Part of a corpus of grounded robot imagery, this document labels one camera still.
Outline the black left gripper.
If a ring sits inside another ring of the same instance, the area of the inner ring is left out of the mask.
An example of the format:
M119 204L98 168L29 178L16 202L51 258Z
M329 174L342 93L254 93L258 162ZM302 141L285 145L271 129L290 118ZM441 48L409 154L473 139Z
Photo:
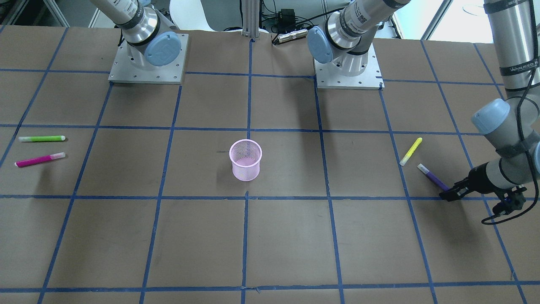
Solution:
M438 196L445 201L452 202L461 200L471 192L480 194L492 193L492 183L487 176L487 165L481 164L469 171L463 181L458 181L446 191L440 192Z

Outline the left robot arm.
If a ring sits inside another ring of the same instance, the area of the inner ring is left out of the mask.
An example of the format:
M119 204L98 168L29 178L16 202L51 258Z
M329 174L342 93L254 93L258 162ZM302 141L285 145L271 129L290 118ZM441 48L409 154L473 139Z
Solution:
M339 69L344 59L363 57L372 45L373 29L409 4L407 0L353 0L332 12L324 25L308 31L314 60ZM474 113L473 125L495 148L498 158L475 167L465 179L440 193L455 201L471 192L494 193L502 202L523 198L527 183L539 178L539 38L532 0L486 0L494 48L507 97Z

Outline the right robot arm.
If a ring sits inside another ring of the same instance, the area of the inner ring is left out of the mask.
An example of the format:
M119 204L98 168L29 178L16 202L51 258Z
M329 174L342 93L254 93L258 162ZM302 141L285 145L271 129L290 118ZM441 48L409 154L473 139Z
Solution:
M92 0L119 29L129 47L141 54L143 63L162 67L181 53L177 27L161 12L141 0Z

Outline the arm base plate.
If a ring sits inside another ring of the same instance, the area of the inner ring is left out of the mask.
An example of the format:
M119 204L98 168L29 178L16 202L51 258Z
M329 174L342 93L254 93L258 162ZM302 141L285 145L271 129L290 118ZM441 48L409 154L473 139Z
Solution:
M344 54L322 64L313 60L321 89L379 90L385 87L374 45L361 55Z
M177 58L161 67L147 62L142 53L124 41L116 52L108 80L123 84L180 85L184 77L189 34L177 33L177 38L181 44Z

